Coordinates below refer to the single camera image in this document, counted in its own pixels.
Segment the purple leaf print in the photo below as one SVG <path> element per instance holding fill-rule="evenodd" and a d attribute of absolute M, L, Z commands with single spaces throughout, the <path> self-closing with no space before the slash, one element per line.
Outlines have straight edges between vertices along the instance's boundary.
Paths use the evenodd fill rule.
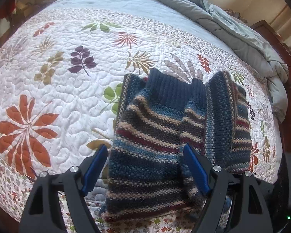
<path fill-rule="evenodd" d="M 94 68 L 97 66 L 97 63 L 94 62 L 94 57 L 89 57 L 89 55 L 90 51 L 88 48 L 84 48 L 83 46 L 76 47 L 75 51 L 71 53 L 71 56 L 73 57 L 71 59 L 71 64 L 74 66 L 68 69 L 69 72 L 76 74 L 83 69 L 86 74 L 90 76 L 85 67 L 88 69 Z"/>
<path fill-rule="evenodd" d="M 68 70 L 73 73 L 76 74 L 77 72 L 79 72 L 83 67 L 81 65 L 76 65 L 73 67 L 68 68 Z"/>
<path fill-rule="evenodd" d="M 93 57 L 89 57 L 89 58 L 86 58 L 84 62 L 85 62 L 86 64 L 90 64 L 90 63 L 92 63 L 93 61 L 94 61 L 94 58 L 93 58 Z"/>
<path fill-rule="evenodd" d="M 75 48 L 76 52 L 82 52 L 83 51 L 83 46 L 78 46 L 77 48 Z"/>
<path fill-rule="evenodd" d="M 82 60 L 79 59 L 78 57 L 74 57 L 71 59 L 71 64 L 72 65 L 79 65 L 79 64 L 82 64 Z"/>
<path fill-rule="evenodd" d="M 94 68 L 95 66 L 97 66 L 97 64 L 95 62 L 90 63 L 90 64 L 86 64 L 85 65 L 87 68 Z"/>

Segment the bed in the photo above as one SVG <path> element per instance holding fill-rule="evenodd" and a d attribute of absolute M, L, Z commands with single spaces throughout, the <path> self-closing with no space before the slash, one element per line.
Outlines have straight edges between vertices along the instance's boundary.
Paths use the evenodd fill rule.
<path fill-rule="evenodd" d="M 0 49 L 0 206 L 20 221 L 36 176 L 112 146 L 123 77 L 151 68 L 190 83 L 227 70 L 246 90 L 249 170 L 274 183 L 282 155 L 267 80 L 219 38 L 157 0 L 58 0 Z M 86 202 L 101 232 L 190 232 L 185 214 L 104 223 L 108 161 Z M 68 232 L 74 232 L 64 193 Z"/>

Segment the curtain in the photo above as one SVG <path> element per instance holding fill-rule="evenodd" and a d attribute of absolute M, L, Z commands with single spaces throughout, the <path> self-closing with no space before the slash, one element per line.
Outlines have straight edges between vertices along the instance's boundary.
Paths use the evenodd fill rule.
<path fill-rule="evenodd" d="M 291 9 L 288 5 L 270 22 L 270 26 L 291 49 Z"/>

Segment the blue gripper pad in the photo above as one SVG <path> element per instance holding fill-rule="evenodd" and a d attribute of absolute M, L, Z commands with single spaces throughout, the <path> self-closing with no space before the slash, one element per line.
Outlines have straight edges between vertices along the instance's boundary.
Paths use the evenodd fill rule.
<path fill-rule="evenodd" d="M 94 159 L 83 177 L 83 188 L 81 189 L 81 194 L 84 197 L 95 187 L 100 172 L 102 171 L 108 157 L 107 147 L 102 145 L 93 157 Z"/>
<path fill-rule="evenodd" d="M 196 155 L 193 152 L 193 149 L 187 143 L 183 148 L 184 161 L 188 165 L 189 170 L 195 180 L 198 190 L 204 195 L 207 196 L 211 191 L 208 185 L 208 175 L 205 172 L 204 168 L 198 161 Z"/>

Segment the light blue blanket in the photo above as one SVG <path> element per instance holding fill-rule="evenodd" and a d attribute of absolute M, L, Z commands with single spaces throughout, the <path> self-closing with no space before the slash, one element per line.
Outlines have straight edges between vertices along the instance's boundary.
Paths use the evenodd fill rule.
<path fill-rule="evenodd" d="M 288 99 L 283 83 L 288 67 L 271 45 L 250 27 L 233 20 L 208 0 L 158 0 L 197 22 L 225 42 L 238 56 L 267 79 L 272 109 L 280 122 L 286 115 Z"/>

